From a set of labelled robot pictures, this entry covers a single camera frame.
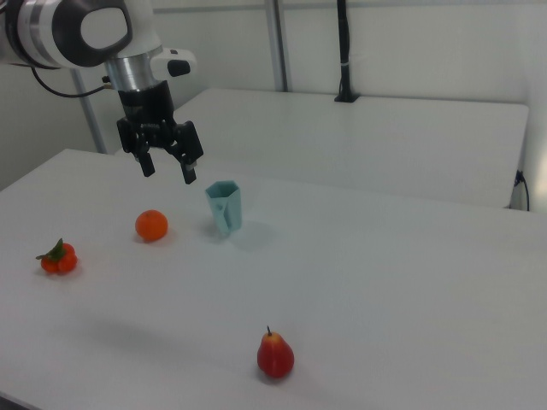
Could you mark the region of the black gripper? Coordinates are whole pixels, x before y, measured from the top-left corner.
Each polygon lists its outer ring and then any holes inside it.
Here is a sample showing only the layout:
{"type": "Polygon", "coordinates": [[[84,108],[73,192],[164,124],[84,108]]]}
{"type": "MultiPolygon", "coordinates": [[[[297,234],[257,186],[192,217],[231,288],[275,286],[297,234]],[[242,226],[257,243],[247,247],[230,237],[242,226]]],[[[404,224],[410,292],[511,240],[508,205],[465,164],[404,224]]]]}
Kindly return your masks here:
{"type": "Polygon", "coordinates": [[[197,179],[195,166],[203,156],[203,147],[192,121],[176,124],[168,82],[140,91],[119,91],[118,95],[125,113],[125,118],[116,123],[123,151],[133,155],[146,178],[151,176],[155,167],[149,149],[160,147],[160,124],[165,122],[164,149],[180,164],[185,183],[192,184],[197,179]]]}

